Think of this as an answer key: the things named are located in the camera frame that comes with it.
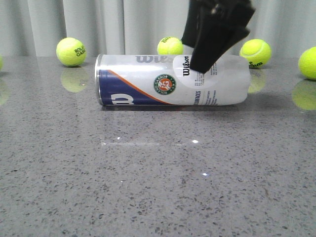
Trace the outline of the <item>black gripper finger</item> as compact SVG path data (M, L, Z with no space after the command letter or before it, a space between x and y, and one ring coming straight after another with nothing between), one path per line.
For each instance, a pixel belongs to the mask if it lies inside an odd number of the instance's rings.
M198 38L199 14L204 6L203 0L190 0L184 32L181 38L182 44L195 48Z
M206 73L232 46L246 38L255 12L250 0L192 0L197 36L190 68Z

